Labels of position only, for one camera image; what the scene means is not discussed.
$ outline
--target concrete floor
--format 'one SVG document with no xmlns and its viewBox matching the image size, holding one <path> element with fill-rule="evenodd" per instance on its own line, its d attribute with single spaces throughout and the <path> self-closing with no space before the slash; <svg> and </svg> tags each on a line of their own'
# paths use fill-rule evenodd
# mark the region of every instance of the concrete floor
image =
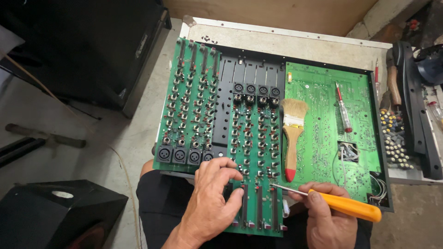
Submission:
<svg viewBox="0 0 443 249">
<path fill-rule="evenodd" d="M 97 121 L 74 110 L 95 131 L 86 130 L 59 103 L 35 87 L 14 78 L 0 95 L 0 127 L 8 123 L 32 127 L 73 138 L 86 139 L 84 149 L 64 145 L 40 148 L 25 157 L 0 168 L 0 197 L 14 183 L 88 179 L 113 191 L 130 196 L 124 170 L 110 143 L 123 157 L 130 181 L 135 189 L 141 166 L 153 158 L 151 148 L 155 142 L 159 118 L 169 78 L 169 60 L 172 60 L 175 39 L 181 20 L 172 20 L 173 30 L 160 52 L 154 71 L 148 81 L 143 98 L 132 120 L 121 114 L 81 103 L 75 106 L 102 117 Z M 20 139 L 0 129 L 0 147 Z M 373 248 L 442 248 L 443 186 L 393 185 L 394 209 L 386 213 L 373 230 Z M 128 201 L 118 223 L 105 244 L 105 248 L 136 248 L 136 231 L 132 202 Z M 142 236 L 143 248 L 146 248 Z"/>
</svg>

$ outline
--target circuit board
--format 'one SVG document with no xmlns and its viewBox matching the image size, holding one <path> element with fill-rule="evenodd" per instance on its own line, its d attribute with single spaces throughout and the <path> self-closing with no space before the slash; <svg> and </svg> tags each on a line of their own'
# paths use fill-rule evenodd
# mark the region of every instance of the circuit board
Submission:
<svg viewBox="0 0 443 249">
<path fill-rule="evenodd" d="M 290 62 L 286 63 L 288 73 L 292 79 L 286 77 L 284 97 L 303 100 L 309 109 L 304 131 L 297 140 L 295 178 L 288 183 L 283 177 L 282 185 L 297 189 L 309 181 L 331 182 L 346 188 L 352 199 L 367 203 L 367 193 L 380 191 L 372 188 L 369 172 L 381 172 L 367 75 Z M 343 128 L 335 82 L 348 111 L 353 129 L 350 133 Z M 286 137 L 282 140 L 284 165 Z M 359 150 L 357 160 L 341 160 L 343 144 Z"/>
<path fill-rule="evenodd" d="M 178 38 L 153 168 L 195 172 L 214 158 L 213 122 L 220 52 Z"/>
<path fill-rule="evenodd" d="M 282 237 L 279 98 L 274 86 L 234 82 L 227 155 L 238 164 L 243 181 L 230 180 L 225 199 L 243 188 L 243 205 L 225 231 Z"/>
</svg>

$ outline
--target hand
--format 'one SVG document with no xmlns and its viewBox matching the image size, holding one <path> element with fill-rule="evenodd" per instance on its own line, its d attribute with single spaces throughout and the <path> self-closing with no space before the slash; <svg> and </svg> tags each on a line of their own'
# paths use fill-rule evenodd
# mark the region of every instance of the hand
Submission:
<svg viewBox="0 0 443 249">
<path fill-rule="evenodd" d="M 195 188 L 182 221 L 163 248 L 198 248 L 223 232 L 240 210 L 243 189 L 235 189 L 228 202 L 222 195 L 229 179 L 241 181 L 237 165 L 227 157 L 202 162 L 195 172 Z"/>
<path fill-rule="evenodd" d="M 293 192 L 292 199 L 303 202 L 309 209 L 307 219 L 307 245 L 310 249 L 353 249 L 357 238 L 357 219 L 329 208 L 318 193 L 350 198 L 348 191 L 331 183 L 308 182 L 299 187 L 302 192 L 312 191 L 308 196 Z"/>
</svg>

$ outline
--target screwdriver shaft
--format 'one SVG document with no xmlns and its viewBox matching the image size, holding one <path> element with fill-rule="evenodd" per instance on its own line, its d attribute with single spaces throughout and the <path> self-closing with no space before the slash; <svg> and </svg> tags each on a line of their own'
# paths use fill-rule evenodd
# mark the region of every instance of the screwdriver shaft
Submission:
<svg viewBox="0 0 443 249">
<path fill-rule="evenodd" d="M 305 193 L 305 192 L 301 192 L 301 191 L 298 191 L 298 190 L 293 190 L 293 189 L 288 188 L 288 187 L 283 187 L 283 186 L 280 186 L 280 185 L 277 185 L 277 184 L 273 184 L 273 183 L 271 184 L 271 186 L 279 187 L 281 189 L 284 189 L 284 190 L 287 190 L 287 191 L 290 191 L 290 192 L 294 192 L 294 193 L 297 193 L 297 194 L 300 194 L 300 195 L 307 196 L 307 193 Z"/>
</svg>

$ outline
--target wooden board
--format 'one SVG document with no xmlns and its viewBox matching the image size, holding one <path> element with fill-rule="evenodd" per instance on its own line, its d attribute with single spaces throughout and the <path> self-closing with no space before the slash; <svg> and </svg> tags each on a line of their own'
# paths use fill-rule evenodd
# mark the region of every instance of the wooden board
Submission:
<svg viewBox="0 0 443 249">
<path fill-rule="evenodd" d="M 164 0 L 171 17 L 184 15 L 345 36 L 377 0 Z"/>
</svg>

